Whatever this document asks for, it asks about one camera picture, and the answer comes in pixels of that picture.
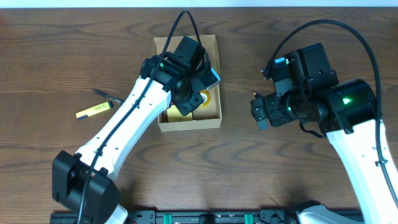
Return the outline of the yellow sticky note pad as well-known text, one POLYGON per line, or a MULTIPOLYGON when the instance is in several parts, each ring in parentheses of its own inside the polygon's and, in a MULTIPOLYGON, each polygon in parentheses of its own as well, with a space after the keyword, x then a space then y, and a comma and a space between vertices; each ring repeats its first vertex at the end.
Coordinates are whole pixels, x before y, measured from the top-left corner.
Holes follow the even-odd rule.
POLYGON ((192 113, 183 116, 175 105, 172 105, 169 109, 167 109, 167 121, 169 123, 176 123, 182 121, 192 121, 193 116, 192 113))

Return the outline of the black ballpoint pen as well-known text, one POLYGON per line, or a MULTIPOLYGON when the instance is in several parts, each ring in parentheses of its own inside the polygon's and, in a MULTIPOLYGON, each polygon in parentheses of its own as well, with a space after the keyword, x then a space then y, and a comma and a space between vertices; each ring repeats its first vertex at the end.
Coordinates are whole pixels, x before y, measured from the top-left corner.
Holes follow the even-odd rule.
POLYGON ((107 94, 107 93, 105 93, 105 92, 103 92, 101 90, 93 88, 92 91, 94 93, 96 93, 96 94, 98 94, 98 95, 100 95, 102 97, 105 97, 107 99, 110 99, 110 100, 112 100, 112 101, 114 101, 114 102, 116 102, 116 103, 118 103, 120 105, 122 105, 124 103, 124 100, 116 98, 115 96, 111 96, 111 95, 109 95, 109 94, 107 94))

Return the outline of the yellow highlighter marker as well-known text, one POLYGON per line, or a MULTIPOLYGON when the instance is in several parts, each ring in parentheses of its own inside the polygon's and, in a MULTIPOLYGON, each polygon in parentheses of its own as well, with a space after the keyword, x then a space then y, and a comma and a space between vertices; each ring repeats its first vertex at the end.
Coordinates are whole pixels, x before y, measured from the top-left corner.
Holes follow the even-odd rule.
POLYGON ((102 104, 93 106, 91 108, 85 109, 81 112, 78 112, 76 114, 77 119, 84 119, 93 115, 96 115, 98 113, 102 113, 104 111, 110 110, 113 107, 113 103, 111 101, 106 101, 102 104))

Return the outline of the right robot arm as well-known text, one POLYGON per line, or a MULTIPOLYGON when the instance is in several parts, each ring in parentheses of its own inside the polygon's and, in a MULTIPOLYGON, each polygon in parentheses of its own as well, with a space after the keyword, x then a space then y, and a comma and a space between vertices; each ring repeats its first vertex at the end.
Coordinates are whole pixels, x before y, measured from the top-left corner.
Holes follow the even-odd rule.
POLYGON ((264 70, 275 91, 255 94, 251 114, 259 129, 298 121, 317 123, 338 153, 357 196, 364 223, 396 223, 397 169, 385 127, 376 119, 376 97, 361 79, 340 83, 321 44, 271 60, 264 70))

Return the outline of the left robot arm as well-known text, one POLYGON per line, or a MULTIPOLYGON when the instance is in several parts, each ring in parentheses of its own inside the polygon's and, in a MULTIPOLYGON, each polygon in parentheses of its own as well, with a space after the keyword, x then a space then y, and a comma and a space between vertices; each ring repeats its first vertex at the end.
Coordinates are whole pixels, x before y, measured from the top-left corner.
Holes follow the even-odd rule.
POLYGON ((77 215, 76 223, 124 223, 127 211, 114 181, 132 148, 162 112, 186 116, 220 82, 201 43, 183 37, 173 52, 144 60, 139 78, 101 131, 76 153, 60 151, 52 163, 52 198, 77 215))

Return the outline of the yellow tape roll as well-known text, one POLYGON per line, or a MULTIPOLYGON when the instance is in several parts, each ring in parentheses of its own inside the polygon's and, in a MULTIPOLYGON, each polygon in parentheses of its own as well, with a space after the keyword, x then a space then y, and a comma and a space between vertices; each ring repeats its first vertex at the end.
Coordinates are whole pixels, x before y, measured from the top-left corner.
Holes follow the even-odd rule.
POLYGON ((200 108, 206 108, 210 104, 211 95, 210 95, 210 93, 207 90, 202 90, 200 92, 200 95, 201 95, 201 97, 203 99, 203 103, 199 107, 200 108))

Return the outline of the black correction tape dispenser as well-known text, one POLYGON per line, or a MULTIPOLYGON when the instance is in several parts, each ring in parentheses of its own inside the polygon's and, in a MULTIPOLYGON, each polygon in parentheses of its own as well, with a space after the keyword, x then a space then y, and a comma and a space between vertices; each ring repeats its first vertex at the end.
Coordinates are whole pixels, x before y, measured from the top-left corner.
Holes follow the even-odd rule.
POLYGON ((261 94, 259 94, 259 93, 257 93, 257 92, 253 92, 253 95, 254 95, 254 97, 256 98, 256 99, 258 99, 258 98, 262 98, 262 95, 261 94))

